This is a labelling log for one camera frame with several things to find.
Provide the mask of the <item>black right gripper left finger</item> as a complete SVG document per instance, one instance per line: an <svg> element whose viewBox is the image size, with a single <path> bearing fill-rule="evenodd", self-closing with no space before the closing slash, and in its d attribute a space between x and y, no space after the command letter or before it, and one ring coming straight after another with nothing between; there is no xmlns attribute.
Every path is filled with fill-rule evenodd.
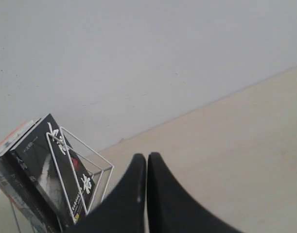
<svg viewBox="0 0 297 233"><path fill-rule="evenodd" d="M68 233L143 233L146 193L146 160L135 154L125 174L87 217Z"/></svg>

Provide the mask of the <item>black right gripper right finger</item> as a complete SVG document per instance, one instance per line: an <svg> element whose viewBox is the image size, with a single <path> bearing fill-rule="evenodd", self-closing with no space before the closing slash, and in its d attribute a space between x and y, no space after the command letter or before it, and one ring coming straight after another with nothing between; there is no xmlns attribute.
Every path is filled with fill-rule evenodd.
<svg viewBox="0 0 297 233"><path fill-rule="evenodd" d="M151 233L239 233L177 181L158 152L148 156L147 214Z"/></svg>

